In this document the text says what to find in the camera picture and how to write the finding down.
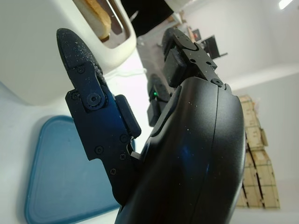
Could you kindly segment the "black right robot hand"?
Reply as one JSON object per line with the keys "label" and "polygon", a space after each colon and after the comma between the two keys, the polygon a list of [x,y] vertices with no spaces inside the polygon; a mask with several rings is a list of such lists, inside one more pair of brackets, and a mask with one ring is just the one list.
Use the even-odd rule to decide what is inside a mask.
{"label": "black right robot hand", "polygon": [[242,106],[215,73],[216,64],[182,31],[163,35],[164,75],[174,93],[158,113],[141,153],[141,129],[123,95],[114,96],[84,41],[57,30],[74,89],[65,100],[89,160],[104,165],[120,204],[118,224],[227,224],[245,164]]}

